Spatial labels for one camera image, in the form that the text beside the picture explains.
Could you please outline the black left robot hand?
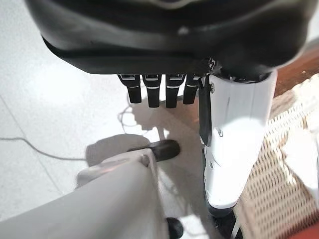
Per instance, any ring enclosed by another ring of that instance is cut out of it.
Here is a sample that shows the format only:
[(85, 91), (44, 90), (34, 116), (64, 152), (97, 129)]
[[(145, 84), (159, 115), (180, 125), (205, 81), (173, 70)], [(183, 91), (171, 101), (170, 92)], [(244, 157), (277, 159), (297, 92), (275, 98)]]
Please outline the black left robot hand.
[(199, 98), (210, 214), (237, 204), (263, 141), (277, 69), (307, 40), (316, 0), (28, 0), (48, 49), (90, 74), (116, 74), (130, 101)]

